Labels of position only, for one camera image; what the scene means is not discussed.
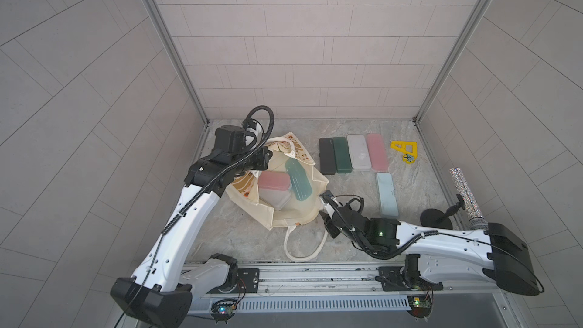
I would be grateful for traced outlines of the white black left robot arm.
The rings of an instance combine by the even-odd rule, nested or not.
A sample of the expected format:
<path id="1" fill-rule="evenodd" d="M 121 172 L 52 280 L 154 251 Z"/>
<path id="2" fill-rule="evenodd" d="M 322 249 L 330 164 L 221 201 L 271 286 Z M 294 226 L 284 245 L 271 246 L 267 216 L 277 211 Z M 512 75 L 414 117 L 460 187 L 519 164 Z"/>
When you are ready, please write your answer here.
<path id="1" fill-rule="evenodd" d="M 178 327 L 194 299 L 235 282 L 236 261 L 224 255 L 213 256 L 197 270 L 200 282 L 179 280 L 191 246 L 226 187 L 247 171 L 267 170 L 273 153 L 265 144 L 272 131 L 253 119 L 216 130 L 211 154 L 188 170 L 179 202 L 156 244 L 132 276 L 115 281 L 110 295 L 123 316 L 154 327 Z"/>

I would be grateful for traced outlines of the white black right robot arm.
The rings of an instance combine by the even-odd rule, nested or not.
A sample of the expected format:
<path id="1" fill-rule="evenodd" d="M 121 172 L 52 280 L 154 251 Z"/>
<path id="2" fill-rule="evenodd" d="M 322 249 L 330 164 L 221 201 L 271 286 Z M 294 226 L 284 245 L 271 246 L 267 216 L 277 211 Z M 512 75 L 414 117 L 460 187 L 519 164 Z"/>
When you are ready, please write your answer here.
<path id="1" fill-rule="evenodd" d="M 404 256 L 402 285 L 435 288 L 446 281 L 492 281 L 504 291 L 538 296 L 545 289 L 527 244 L 499 223 L 486 229 L 431 229 L 387 218 L 367 218 L 330 192 L 320 195 L 325 228 L 343 234 L 366 255 L 389 261 Z"/>

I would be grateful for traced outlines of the dark green pencil case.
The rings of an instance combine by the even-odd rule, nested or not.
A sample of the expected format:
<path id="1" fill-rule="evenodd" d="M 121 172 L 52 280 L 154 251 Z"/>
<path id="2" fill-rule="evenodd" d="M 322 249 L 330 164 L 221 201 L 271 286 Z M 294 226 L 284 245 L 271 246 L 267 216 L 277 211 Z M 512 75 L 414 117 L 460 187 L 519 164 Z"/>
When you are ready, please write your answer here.
<path id="1" fill-rule="evenodd" d="M 339 174 L 349 174 L 352 172 L 352 160 L 349 153 L 347 138 L 336 137 L 332 139 L 334 147 L 334 158 L 336 172 Z"/>

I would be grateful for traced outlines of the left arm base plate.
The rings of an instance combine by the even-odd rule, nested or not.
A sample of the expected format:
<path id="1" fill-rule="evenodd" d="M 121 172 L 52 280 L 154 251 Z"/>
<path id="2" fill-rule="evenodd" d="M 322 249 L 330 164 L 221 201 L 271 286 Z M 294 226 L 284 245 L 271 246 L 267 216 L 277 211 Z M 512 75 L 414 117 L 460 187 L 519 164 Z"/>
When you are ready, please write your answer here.
<path id="1" fill-rule="evenodd" d="M 210 294 L 242 294 L 256 293 L 260 270 L 258 268 L 243 268 L 229 271 L 226 282 L 223 285 L 209 291 Z"/>

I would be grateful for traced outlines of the floral canvas tote bag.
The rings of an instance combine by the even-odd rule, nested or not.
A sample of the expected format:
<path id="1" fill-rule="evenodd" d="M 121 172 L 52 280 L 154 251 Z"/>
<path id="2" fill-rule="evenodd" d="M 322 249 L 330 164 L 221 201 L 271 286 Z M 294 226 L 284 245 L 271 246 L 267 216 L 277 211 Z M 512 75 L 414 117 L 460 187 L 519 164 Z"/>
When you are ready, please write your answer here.
<path id="1" fill-rule="evenodd" d="M 287 228 L 285 255 L 294 262 L 312 261 L 322 251 L 328 233 L 308 256 L 296 257 L 288 250 L 291 233 L 300 225 L 314 221 L 324 209 L 320 195 L 329 180 L 315 167 L 307 148 L 291 132 L 267 141 L 273 152 L 266 171 L 250 171 L 226 188 L 231 201 L 271 230 Z"/>

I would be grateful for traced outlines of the translucent white pencil case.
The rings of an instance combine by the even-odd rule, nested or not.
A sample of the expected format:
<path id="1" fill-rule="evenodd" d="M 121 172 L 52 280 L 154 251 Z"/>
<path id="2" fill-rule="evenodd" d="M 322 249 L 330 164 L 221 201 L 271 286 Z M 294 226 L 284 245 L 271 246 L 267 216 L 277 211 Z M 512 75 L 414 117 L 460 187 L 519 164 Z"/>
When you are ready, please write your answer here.
<path id="1" fill-rule="evenodd" d="M 274 189 L 259 189 L 259 199 L 265 205 L 271 206 L 274 210 L 280 211 L 291 200 L 291 191 L 274 190 Z"/>

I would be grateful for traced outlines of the black pencil case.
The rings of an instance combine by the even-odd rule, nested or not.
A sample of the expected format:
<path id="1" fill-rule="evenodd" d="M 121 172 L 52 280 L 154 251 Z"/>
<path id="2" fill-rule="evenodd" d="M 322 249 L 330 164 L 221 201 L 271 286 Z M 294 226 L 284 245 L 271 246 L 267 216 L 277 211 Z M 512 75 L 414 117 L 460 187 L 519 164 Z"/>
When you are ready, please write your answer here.
<path id="1" fill-rule="evenodd" d="M 319 157 L 320 157 L 320 172 L 323 175 L 335 175 L 336 160 L 332 138 L 320 138 Z"/>

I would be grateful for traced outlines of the light teal pencil case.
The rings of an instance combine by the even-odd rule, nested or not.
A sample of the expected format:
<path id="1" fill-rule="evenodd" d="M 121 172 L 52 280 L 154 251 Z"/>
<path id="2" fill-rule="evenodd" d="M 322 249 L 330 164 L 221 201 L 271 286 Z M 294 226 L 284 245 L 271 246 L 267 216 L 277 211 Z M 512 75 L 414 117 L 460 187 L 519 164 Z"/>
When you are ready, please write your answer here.
<path id="1" fill-rule="evenodd" d="M 302 164 L 297 159 L 290 158 L 285 163 L 285 170 L 290 177 L 291 189 L 298 201 L 307 200 L 313 193 L 310 179 Z"/>

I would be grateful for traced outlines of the white grey pencil case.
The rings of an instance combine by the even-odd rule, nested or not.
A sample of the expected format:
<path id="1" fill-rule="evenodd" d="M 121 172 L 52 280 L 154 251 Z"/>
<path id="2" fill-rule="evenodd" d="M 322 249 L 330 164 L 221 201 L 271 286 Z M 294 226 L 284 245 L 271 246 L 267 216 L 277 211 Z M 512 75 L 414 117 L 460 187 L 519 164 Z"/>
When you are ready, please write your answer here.
<path id="1" fill-rule="evenodd" d="M 348 135 L 347 142 L 354 171 L 366 172 L 371 170 L 370 154 L 364 135 Z"/>

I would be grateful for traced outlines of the pink pencil case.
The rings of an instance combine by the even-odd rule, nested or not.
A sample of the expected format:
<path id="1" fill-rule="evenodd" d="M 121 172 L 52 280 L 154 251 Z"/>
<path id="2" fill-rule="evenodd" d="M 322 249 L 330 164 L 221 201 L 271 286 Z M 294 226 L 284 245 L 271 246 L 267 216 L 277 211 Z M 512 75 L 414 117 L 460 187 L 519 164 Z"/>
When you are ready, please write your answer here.
<path id="1" fill-rule="evenodd" d="M 366 141 L 372 170 L 378 173 L 387 173 L 389 161 L 382 135 L 367 134 Z"/>

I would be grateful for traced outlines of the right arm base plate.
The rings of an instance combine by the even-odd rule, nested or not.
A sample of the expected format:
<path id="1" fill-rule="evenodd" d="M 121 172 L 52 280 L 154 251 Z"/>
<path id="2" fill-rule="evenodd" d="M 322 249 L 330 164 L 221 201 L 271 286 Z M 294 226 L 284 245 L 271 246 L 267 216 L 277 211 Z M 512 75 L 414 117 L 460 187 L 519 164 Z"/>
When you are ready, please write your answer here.
<path id="1" fill-rule="evenodd" d="M 384 292 L 393 291 L 442 291 L 443 284 L 428 282 L 421 277 L 418 270 L 405 267 L 380 267 L 379 274 L 375 277 L 380 282 Z"/>

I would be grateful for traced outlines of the pale blue pencil case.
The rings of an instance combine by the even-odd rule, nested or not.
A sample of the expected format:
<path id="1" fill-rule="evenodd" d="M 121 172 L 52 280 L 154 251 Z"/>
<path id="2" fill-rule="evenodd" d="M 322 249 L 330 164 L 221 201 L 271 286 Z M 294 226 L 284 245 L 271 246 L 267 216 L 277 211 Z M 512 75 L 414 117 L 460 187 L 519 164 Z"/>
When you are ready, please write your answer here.
<path id="1" fill-rule="evenodd" d="M 386 218 L 398 219 L 399 208 L 392 175 L 390 173 L 377 173 L 376 177 L 379 191 L 380 214 Z"/>

